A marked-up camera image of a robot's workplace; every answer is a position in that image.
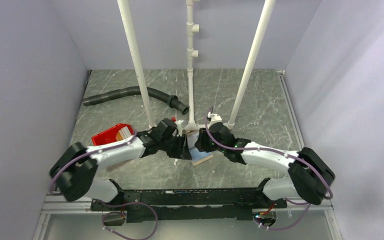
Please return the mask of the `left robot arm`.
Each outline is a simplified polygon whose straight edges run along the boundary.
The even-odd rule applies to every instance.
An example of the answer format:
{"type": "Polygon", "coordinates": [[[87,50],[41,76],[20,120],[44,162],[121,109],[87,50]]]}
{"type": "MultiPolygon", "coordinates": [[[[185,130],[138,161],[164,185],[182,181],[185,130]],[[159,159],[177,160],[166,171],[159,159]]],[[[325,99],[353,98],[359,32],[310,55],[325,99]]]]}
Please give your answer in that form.
{"type": "Polygon", "coordinates": [[[72,144],[50,169],[51,186],[59,188],[68,202],[82,197],[98,199],[111,210],[124,203],[123,189],[113,179],[96,179],[97,172],[122,162],[157,152],[169,158],[192,160],[188,137],[171,119],[161,120],[149,130],[135,131],[127,139],[98,146],[72,144]]]}

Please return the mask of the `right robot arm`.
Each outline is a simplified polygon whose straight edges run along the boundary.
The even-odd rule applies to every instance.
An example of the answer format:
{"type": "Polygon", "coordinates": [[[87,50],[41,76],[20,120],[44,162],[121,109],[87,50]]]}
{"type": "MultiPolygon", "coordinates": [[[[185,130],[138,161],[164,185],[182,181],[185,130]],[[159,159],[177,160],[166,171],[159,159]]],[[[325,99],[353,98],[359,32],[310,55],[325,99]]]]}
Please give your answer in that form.
{"type": "Polygon", "coordinates": [[[235,137],[220,122],[202,127],[194,145],[200,152],[221,152],[233,163],[259,165],[283,173],[283,178],[262,181],[255,194],[256,203],[262,208],[279,199],[301,198],[309,204],[320,205],[324,199],[333,197],[331,185],[336,176],[309,147],[291,151],[263,146],[235,137]]]}

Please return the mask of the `white cards stack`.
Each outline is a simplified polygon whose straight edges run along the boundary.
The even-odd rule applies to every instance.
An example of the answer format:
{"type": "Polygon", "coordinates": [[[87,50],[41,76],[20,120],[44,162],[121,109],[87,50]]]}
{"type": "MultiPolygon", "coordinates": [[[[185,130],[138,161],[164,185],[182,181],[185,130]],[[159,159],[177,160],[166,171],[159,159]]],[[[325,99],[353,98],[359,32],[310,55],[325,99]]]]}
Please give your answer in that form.
{"type": "Polygon", "coordinates": [[[118,141],[128,139],[131,136],[132,136],[132,133],[129,130],[129,128],[127,126],[124,126],[124,127],[120,128],[117,131],[117,133],[115,134],[115,140],[118,142],[118,141]]]}

